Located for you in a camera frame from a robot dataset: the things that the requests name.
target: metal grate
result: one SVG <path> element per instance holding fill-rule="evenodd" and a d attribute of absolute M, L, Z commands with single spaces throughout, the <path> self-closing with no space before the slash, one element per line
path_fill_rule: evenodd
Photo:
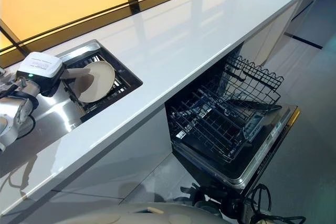
<path fill-rule="evenodd" d="M 223 64 L 216 66 L 219 72 L 209 69 L 190 84 L 190 90 L 172 98 L 167 113 L 172 137 L 183 140 L 191 135 L 197 146 L 202 144 L 230 162 L 253 140 L 263 116 L 276 106 L 283 77 L 241 56 L 229 56 L 219 64 Z"/>
<path fill-rule="evenodd" d="M 92 62 L 95 62 L 95 61 L 107 61 L 107 60 L 105 60 L 99 52 L 96 52 L 93 55 L 90 55 L 90 56 L 87 56 L 85 58 L 79 59 L 78 61 L 68 65 L 67 68 L 83 68 L 86 65 L 88 65 Z M 87 114 L 91 111 L 94 111 L 99 106 L 107 103 L 112 98 L 115 98 L 119 94 L 125 92 L 130 87 L 130 85 L 119 75 L 117 70 L 115 71 L 115 75 L 116 75 L 116 77 L 114 79 L 114 84 L 113 84 L 110 92 L 104 98 L 102 98 L 102 99 L 100 99 L 96 102 L 90 102 L 90 103 L 85 103 L 85 102 L 81 102 L 81 101 L 78 100 L 75 93 L 73 92 L 74 82 L 75 82 L 74 79 L 63 80 L 63 82 L 65 84 L 66 91 L 68 91 L 70 93 L 71 100 L 73 102 L 77 103 L 82 108 L 84 113 Z"/>

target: cable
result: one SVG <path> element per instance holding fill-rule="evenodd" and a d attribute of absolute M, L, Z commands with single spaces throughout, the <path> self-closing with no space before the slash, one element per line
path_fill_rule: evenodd
<path fill-rule="evenodd" d="M 266 191 L 267 197 L 268 197 L 268 211 L 271 211 L 272 201 L 271 201 L 270 191 L 265 185 L 259 184 L 259 185 L 256 186 L 256 188 L 254 188 L 252 191 L 250 191 L 246 195 L 246 197 L 243 201 L 245 203 L 246 200 L 248 199 L 248 196 L 251 195 L 250 206 L 251 206 L 251 209 L 254 213 L 254 216 L 251 217 L 250 224 L 256 224 L 257 222 L 259 222 L 261 220 L 278 220 L 278 221 L 282 221 L 282 222 L 287 223 L 287 224 L 295 224 L 294 222 L 292 222 L 292 220 L 301 220 L 299 222 L 299 224 L 303 224 L 306 221 L 306 218 L 304 216 L 281 217 L 281 216 L 263 214 L 260 211 L 261 193 L 263 192 L 263 190 Z M 259 194 L 258 194 L 258 204 L 256 204 L 256 202 L 254 200 L 257 192 L 259 192 Z"/>
<path fill-rule="evenodd" d="M 3 97 L 7 97 L 9 96 L 14 90 L 16 90 L 18 88 L 18 85 L 16 84 L 12 84 L 9 89 L 7 89 L 6 91 L 0 93 L 0 98 L 3 98 Z"/>
<path fill-rule="evenodd" d="M 33 131 L 33 129 L 35 128 L 35 126 L 36 126 L 35 118 L 34 118 L 32 115 L 29 115 L 29 117 L 30 117 L 30 118 L 32 119 L 32 121 L 33 121 L 33 127 L 32 127 L 26 134 L 24 134 L 24 135 L 18 137 L 17 140 L 20 139 L 20 138 L 23 138 L 24 136 L 26 136 L 26 135 L 28 135 L 28 134 L 30 134 L 30 133 Z"/>

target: open dishwasher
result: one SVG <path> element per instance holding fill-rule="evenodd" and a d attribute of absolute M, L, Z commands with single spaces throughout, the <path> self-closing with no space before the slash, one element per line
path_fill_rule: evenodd
<path fill-rule="evenodd" d="M 283 77 L 239 56 L 241 45 L 165 104 L 173 148 L 246 195 L 299 115 L 277 104 Z"/>

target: white countertop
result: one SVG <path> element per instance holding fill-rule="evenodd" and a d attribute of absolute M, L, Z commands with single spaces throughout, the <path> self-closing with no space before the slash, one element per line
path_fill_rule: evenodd
<path fill-rule="evenodd" d="M 143 85 L 39 152 L 29 175 L 27 163 L 18 167 L 11 182 L 29 176 L 22 192 L 40 198 L 295 1 L 171 0 L 46 50 L 97 39 Z M 23 201 L 8 176 L 0 179 L 2 214 Z"/>

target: gray floor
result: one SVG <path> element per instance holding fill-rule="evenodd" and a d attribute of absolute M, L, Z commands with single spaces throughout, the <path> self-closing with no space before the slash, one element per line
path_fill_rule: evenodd
<path fill-rule="evenodd" d="M 265 67 L 284 76 L 281 101 L 301 113 L 260 182 L 271 191 L 273 214 L 336 223 L 336 50 L 332 42 L 320 50 L 285 41 Z M 173 201 L 192 182 L 170 155 L 124 202 Z"/>
<path fill-rule="evenodd" d="M 336 31 L 335 19 L 336 1 L 316 0 L 295 35 L 324 47 Z"/>

